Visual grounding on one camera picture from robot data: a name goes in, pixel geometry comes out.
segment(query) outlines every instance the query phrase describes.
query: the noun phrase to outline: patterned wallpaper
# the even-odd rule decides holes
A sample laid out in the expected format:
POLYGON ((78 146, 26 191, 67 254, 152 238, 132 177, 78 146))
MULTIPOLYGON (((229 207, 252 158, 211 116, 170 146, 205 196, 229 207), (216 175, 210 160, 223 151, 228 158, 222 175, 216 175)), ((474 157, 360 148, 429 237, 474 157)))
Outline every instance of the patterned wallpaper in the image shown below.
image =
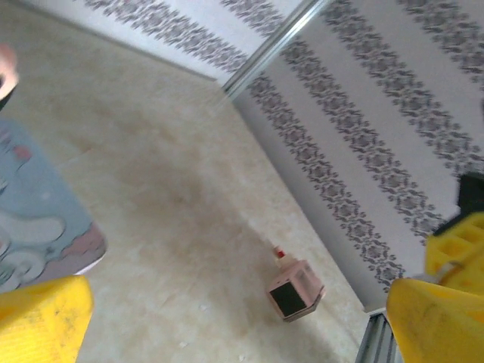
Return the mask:
POLYGON ((235 100, 369 309, 484 172, 483 49, 484 2, 333 0, 235 100))
POLYGON ((302 0, 21 0, 226 82, 302 0))

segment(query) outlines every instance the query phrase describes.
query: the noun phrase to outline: metal track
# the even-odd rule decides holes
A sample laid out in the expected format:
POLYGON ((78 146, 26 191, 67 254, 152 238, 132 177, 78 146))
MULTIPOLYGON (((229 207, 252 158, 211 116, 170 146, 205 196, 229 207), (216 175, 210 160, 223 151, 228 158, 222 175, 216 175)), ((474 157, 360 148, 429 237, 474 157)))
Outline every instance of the metal track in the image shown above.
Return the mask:
POLYGON ((282 48, 331 0, 305 0, 284 21, 252 57, 224 84, 223 89, 232 100, 236 98, 279 54, 282 48))
POLYGON ((404 363, 385 315, 370 317, 355 363, 404 363))

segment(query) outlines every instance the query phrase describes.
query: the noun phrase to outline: red tip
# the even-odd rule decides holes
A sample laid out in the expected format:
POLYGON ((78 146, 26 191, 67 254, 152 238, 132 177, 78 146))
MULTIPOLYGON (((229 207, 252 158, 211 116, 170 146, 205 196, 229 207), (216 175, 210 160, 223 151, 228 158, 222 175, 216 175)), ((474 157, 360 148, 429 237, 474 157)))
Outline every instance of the red tip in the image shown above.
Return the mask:
POLYGON ((286 253, 284 253, 280 247, 274 247, 274 254, 278 259, 282 259, 284 256, 286 256, 286 253))

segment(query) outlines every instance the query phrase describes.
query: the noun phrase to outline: yellow robot part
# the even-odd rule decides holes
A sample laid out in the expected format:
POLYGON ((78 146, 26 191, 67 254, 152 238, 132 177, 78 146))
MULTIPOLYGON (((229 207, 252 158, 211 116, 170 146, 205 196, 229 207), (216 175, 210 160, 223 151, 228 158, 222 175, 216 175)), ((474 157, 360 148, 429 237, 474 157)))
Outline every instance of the yellow robot part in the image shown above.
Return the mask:
POLYGON ((426 272, 440 285, 484 294, 484 212, 428 238, 426 272))
POLYGON ((0 361, 74 363, 93 305, 83 276, 0 294, 0 361))
POLYGON ((484 297, 412 279, 393 282, 386 310, 408 363, 480 363, 484 297))

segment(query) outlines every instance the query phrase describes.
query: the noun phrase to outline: floor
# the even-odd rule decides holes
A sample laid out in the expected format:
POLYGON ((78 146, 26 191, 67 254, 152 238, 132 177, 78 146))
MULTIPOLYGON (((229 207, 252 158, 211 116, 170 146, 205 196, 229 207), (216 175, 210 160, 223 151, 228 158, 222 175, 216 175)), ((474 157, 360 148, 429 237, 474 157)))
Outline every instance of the floor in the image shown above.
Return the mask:
POLYGON ((79 363, 354 361, 368 317, 215 84, 8 2, 0 35, 21 75, 2 115, 109 242, 79 363), (291 324, 264 295, 274 244, 327 285, 291 324))

